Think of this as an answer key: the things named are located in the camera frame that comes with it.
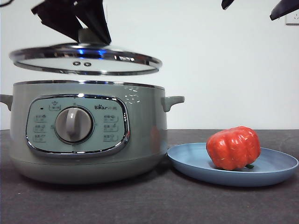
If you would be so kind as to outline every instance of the white wall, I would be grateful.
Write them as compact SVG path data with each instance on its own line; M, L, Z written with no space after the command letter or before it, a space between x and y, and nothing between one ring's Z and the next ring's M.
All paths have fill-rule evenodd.
M10 51L71 42L42 25L30 9L41 0L14 1L1 9L1 93L13 83L82 79L13 66ZM238 0L227 11L221 0L106 0L112 45L161 59L156 74L93 77L156 84L185 103L167 113L168 128L209 129L245 125L299 128L299 27L270 21L278 0ZM10 113L1 104L1 129Z

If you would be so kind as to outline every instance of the pepper stem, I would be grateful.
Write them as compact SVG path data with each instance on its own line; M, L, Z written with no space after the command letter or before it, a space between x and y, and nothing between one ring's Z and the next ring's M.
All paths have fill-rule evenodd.
M247 164L245 167L247 167L248 169L252 169L254 166L251 164Z

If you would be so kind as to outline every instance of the bell pepper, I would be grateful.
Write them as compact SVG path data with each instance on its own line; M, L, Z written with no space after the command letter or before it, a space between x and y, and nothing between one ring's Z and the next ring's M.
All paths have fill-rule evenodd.
M253 163L261 154L256 132L244 126L212 135L207 140L206 150L215 166L225 170L243 168Z

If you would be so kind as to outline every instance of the gray knob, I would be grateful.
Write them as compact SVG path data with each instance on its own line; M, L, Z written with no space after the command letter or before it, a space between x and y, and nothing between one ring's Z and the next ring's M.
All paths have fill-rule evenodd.
M88 112L77 107L61 111L55 122L57 135L70 143L84 140L91 132L92 126L93 122Z

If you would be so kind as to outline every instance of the control panel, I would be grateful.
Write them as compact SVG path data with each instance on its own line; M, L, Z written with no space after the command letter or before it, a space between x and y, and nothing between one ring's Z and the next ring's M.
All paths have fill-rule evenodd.
M114 97L44 96L30 105L26 137L32 148L48 153L120 150L129 138L128 113Z

